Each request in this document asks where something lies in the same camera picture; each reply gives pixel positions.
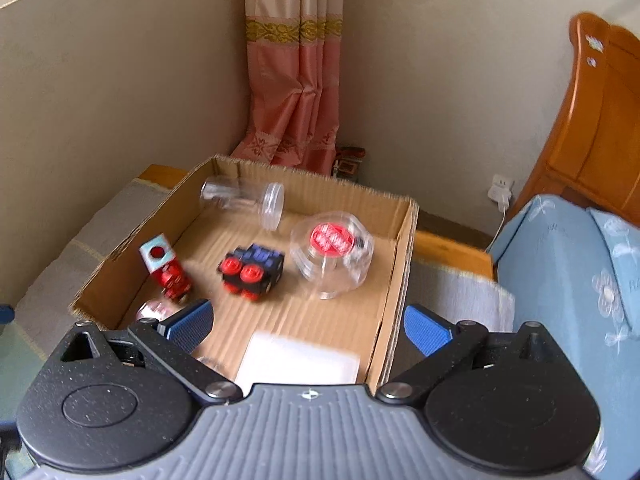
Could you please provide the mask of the pink toy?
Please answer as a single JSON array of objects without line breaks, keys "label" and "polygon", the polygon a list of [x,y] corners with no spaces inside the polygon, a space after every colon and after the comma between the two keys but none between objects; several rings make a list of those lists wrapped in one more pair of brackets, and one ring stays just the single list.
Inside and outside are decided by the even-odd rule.
[{"label": "pink toy", "polygon": [[154,318],[158,322],[162,322],[178,311],[173,304],[164,300],[148,300],[137,310],[136,320],[142,318]]}]

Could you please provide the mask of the blue black toy block car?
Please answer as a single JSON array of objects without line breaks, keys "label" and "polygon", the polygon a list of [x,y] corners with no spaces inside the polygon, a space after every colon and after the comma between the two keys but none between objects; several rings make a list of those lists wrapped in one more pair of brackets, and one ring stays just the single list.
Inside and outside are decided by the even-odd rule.
[{"label": "blue black toy block car", "polygon": [[228,252],[218,264],[217,272],[230,294],[259,301],[280,282],[284,259],[283,252],[251,244]]}]

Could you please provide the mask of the round clear jar red label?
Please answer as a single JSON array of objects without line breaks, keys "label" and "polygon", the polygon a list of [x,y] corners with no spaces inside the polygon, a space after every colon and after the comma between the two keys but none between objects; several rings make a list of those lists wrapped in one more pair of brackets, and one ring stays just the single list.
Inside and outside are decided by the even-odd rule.
[{"label": "round clear jar red label", "polygon": [[362,285],[372,262],[374,237],[345,211],[306,218],[294,226],[290,255],[312,292],[333,299]]}]

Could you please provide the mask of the tall clear plastic jar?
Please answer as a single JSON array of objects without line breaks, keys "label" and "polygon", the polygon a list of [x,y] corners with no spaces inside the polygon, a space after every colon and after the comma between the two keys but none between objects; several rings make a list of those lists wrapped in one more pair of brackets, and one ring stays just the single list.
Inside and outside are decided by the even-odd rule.
[{"label": "tall clear plastic jar", "polygon": [[260,226],[269,232],[280,226],[285,189],[279,182],[253,182],[232,177],[209,177],[201,187],[203,205],[256,214]]}]

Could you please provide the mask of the red toy train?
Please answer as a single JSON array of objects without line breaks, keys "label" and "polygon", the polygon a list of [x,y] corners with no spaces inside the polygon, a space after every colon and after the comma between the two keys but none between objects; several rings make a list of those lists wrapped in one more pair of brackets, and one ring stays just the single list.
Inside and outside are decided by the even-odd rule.
[{"label": "red toy train", "polygon": [[164,234],[142,244],[139,252],[150,277],[167,299],[180,302],[190,294],[193,283]]}]

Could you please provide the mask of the white flat box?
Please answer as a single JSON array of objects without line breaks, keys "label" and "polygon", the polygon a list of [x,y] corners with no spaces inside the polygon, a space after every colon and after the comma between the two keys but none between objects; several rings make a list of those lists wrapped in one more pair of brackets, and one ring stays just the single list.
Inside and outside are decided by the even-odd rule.
[{"label": "white flat box", "polygon": [[264,332],[254,333],[234,382],[247,394],[256,384],[349,385],[358,378],[356,354]]}]

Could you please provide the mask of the cardboard box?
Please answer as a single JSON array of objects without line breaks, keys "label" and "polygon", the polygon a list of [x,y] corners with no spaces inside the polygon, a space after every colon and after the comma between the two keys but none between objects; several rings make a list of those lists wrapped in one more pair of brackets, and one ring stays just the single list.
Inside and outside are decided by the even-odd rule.
[{"label": "cardboard box", "polygon": [[115,248],[73,311],[106,330],[208,303],[170,336],[256,382],[376,388],[390,374],[416,202],[345,180],[214,157]]}]

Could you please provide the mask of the dark patterned box on floor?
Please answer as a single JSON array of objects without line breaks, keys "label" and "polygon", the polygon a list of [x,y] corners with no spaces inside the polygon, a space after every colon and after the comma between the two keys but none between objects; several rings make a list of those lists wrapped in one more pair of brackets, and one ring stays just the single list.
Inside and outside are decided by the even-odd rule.
[{"label": "dark patterned box on floor", "polygon": [[367,151],[361,146],[338,146],[332,166],[332,176],[352,182],[358,181],[359,169]]}]

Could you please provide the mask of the blue floral pillow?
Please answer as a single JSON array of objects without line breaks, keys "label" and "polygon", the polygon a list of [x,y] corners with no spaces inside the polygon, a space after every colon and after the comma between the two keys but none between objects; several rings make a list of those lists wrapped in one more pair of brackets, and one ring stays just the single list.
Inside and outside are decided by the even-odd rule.
[{"label": "blue floral pillow", "polygon": [[615,214],[588,209],[604,241],[612,274],[593,279],[599,311],[613,323],[605,344],[620,353],[623,342],[639,339],[639,228]]}]

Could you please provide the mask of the wooden headboard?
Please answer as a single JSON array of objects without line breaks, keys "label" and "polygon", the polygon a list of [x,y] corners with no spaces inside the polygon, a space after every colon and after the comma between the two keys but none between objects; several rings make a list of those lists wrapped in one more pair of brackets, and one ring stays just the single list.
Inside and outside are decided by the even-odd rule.
[{"label": "wooden headboard", "polygon": [[511,206],[551,194],[639,223],[639,39],[596,14],[570,20],[572,78],[536,165]]}]

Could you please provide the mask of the pink curtain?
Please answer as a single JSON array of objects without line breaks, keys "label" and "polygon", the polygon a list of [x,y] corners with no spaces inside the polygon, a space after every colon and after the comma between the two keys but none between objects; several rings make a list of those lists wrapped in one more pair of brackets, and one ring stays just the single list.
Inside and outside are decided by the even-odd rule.
[{"label": "pink curtain", "polygon": [[344,0],[245,0],[250,118],[235,158],[329,174]]}]

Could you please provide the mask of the white wall plug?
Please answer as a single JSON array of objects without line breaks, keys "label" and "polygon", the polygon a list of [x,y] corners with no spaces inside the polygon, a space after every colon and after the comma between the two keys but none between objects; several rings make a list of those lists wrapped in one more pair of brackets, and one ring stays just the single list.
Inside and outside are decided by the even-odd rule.
[{"label": "white wall plug", "polygon": [[488,190],[488,198],[497,204],[498,211],[505,214],[512,200],[512,188],[514,180],[502,176],[501,174],[495,174],[491,180],[491,186]]}]

